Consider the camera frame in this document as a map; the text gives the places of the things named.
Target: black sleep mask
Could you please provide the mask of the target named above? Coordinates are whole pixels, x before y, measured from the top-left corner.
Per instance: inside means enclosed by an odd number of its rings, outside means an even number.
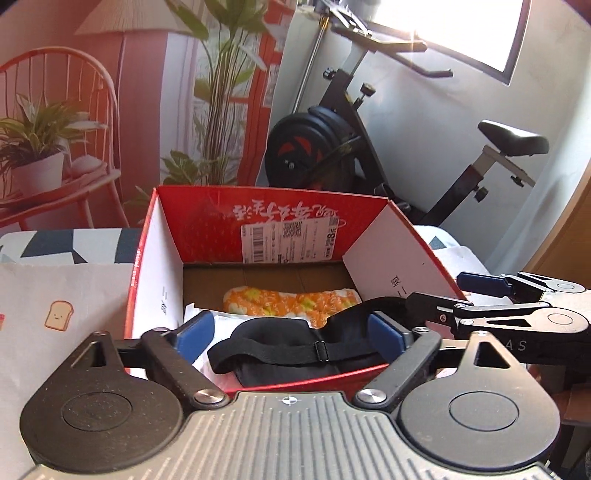
[[[301,319],[261,317],[239,325],[207,355],[215,373],[233,371],[246,388],[382,365],[387,360],[368,335],[368,319],[376,311],[402,325],[409,320],[405,300],[398,297],[380,297],[350,307],[329,317],[321,329],[311,329]]]

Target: bike handlebar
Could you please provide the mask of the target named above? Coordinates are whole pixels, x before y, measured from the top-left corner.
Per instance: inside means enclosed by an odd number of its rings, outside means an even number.
[[[423,40],[414,41],[384,41],[372,38],[363,32],[353,29],[334,25],[332,31],[336,34],[341,35],[344,38],[348,38],[353,43],[359,45],[365,50],[371,52],[380,52],[391,59],[396,60],[405,67],[410,68],[412,71],[417,72],[419,75],[427,78],[450,78],[453,77],[453,71],[447,70],[426,70],[419,65],[411,62],[409,59],[401,57],[399,53],[410,53],[410,52],[424,52],[427,49],[427,44]]]

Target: bike seat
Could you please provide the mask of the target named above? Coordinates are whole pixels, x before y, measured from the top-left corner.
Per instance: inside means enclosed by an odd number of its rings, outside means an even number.
[[[480,122],[478,130],[507,157],[539,155],[548,153],[550,149],[546,137],[490,120]]]

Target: orange patterned fabric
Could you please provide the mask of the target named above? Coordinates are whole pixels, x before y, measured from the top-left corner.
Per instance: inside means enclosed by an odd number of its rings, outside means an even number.
[[[322,328],[335,313],[361,303],[351,288],[319,293],[282,293],[252,287],[237,287],[223,297],[227,313],[270,317],[301,317],[312,328]]]

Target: metal screw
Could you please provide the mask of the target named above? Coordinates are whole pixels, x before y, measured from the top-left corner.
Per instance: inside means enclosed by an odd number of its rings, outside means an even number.
[[[213,405],[215,403],[220,403],[221,401],[227,398],[227,395],[214,388],[204,388],[199,390],[198,392],[193,395],[193,398],[198,401],[199,403],[205,403],[206,405]]]
[[[387,395],[376,388],[364,388],[357,392],[357,398],[364,403],[382,403]]]

